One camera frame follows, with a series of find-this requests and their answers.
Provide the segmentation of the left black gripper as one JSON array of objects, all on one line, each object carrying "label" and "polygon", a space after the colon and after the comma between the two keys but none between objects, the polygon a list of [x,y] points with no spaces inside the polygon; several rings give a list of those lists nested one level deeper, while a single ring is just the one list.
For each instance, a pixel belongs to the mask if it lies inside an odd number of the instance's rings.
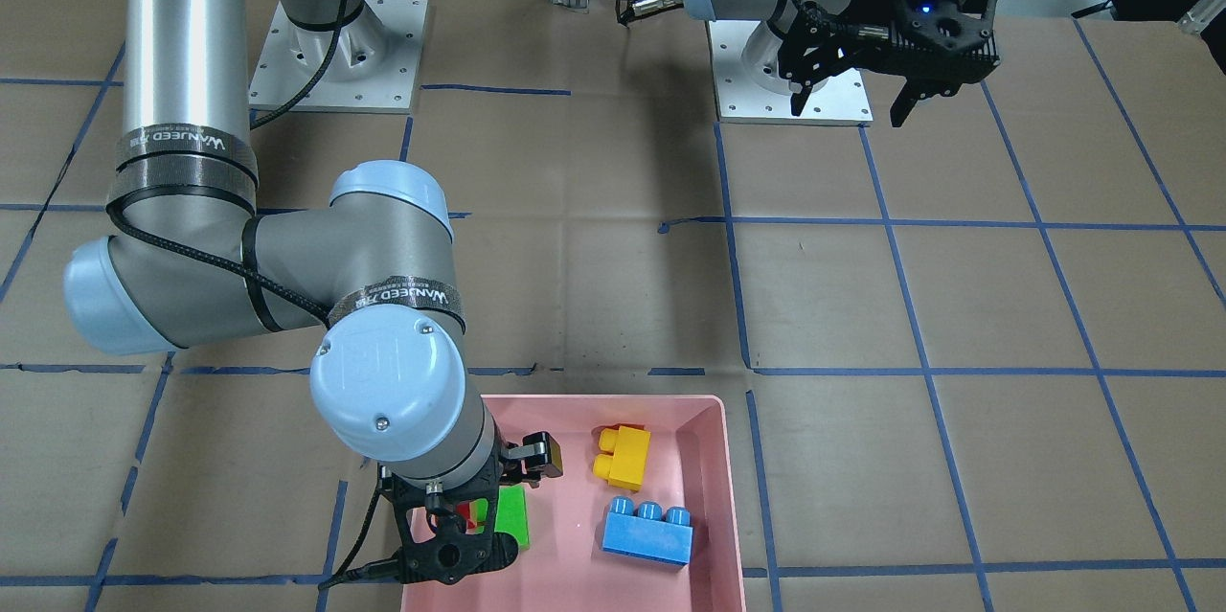
[{"label": "left black gripper", "polygon": [[920,102],[976,83],[1000,65],[994,36],[997,0],[852,0],[848,32],[815,4],[776,18],[779,75],[788,80],[791,115],[825,78],[851,67],[906,77],[890,105],[902,128]]}]

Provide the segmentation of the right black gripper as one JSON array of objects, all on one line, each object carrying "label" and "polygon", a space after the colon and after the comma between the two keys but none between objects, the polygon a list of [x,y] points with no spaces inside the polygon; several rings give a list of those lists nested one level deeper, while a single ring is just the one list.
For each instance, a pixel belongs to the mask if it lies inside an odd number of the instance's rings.
[{"label": "right black gripper", "polygon": [[[452,585],[463,576],[495,572],[512,565],[519,545],[511,534],[487,526],[481,534],[466,534],[456,507],[477,499],[488,502],[497,514],[498,488],[527,483],[537,487],[543,478],[563,477],[563,454],[557,438],[547,430],[525,435],[522,443],[497,445],[478,472],[456,488],[417,488],[386,471],[379,480],[379,494],[394,507],[401,547],[379,563],[379,576],[401,584],[434,580]],[[412,534],[412,511],[425,511],[433,536],[417,541]]]}]

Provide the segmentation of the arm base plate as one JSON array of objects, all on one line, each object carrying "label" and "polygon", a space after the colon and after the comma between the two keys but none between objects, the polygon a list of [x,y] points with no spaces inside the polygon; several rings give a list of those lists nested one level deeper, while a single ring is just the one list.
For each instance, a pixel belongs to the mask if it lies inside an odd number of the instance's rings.
[{"label": "arm base plate", "polygon": [[[295,105],[304,113],[413,112],[425,38],[425,0],[367,0],[346,26],[329,70]],[[249,104],[261,112],[284,105],[321,65],[329,32],[293,25],[277,7],[249,85]]]},{"label": "arm base plate", "polygon": [[790,80],[779,67],[783,44],[763,22],[707,23],[718,119],[733,124],[857,126],[874,120],[863,78],[848,70],[815,85],[794,115]]}]

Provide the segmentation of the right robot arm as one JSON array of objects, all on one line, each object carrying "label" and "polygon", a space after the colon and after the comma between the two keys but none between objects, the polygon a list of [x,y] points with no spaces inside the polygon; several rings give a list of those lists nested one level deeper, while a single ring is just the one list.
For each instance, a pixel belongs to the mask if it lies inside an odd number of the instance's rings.
[{"label": "right robot arm", "polygon": [[[368,0],[282,0],[302,34],[381,49]],[[563,472],[544,432],[505,442],[463,361],[445,193],[402,161],[345,170],[329,206],[257,215],[244,0],[128,0],[125,124],[105,213],[118,232],[64,271],[74,326],[109,354],[178,351],[321,324],[311,401],[379,464],[401,547],[331,585],[401,584],[512,565],[501,486]]]}]

